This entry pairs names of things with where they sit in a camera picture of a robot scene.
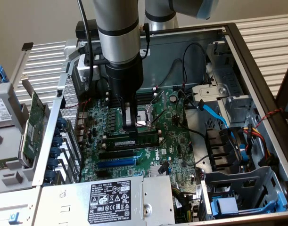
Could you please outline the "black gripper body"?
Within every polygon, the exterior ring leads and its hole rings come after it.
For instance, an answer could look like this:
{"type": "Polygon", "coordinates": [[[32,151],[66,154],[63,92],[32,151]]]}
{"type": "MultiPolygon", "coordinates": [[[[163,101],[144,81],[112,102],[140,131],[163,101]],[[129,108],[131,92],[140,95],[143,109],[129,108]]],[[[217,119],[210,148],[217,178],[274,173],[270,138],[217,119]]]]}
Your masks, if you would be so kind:
{"type": "Polygon", "coordinates": [[[105,65],[112,93],[125,102],[132,102],[143,84],[142,57],[138,54],[132,61],[118,65],[105,65]]]}

